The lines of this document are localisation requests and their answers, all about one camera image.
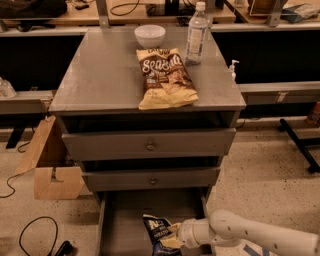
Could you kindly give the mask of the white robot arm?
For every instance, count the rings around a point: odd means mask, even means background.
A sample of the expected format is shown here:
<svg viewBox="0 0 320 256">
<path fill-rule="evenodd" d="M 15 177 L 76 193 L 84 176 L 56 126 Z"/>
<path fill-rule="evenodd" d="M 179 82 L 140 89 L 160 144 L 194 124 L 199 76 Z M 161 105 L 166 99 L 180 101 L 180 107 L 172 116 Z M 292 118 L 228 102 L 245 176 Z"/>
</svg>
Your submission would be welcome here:
<svg viewBox="0 0 320 256">
<path fill-rule="evenodd" d="M 160 242 L 171 248 L 201 245 L 234 246 L 247 240 L 277 256 L 320 256 L 319 236 L 243 218 L 228 210 L 216 210 L 208 218 L 187 219 L 169 227 Z"/>
</svg>

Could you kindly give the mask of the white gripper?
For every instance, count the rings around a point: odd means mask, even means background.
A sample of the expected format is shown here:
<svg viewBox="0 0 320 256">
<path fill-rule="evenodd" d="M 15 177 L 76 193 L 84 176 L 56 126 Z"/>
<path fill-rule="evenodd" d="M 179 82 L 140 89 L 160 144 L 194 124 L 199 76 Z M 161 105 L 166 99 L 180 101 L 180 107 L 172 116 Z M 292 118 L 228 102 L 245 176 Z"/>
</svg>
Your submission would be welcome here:
<svg viewBox="0 0 320 256">
<path fill-rule="evenodd" d="M 170 234 L 161 240 L 161 244 L 169 248 L 185 246 L 189 249 L 198 248 L 201 245 L 209 245 L 215 238 L 215 232 L 210 226 L 209 219 L 187 219 L 182 224 L 175 223 L 167 227 Z"/>
</svg>

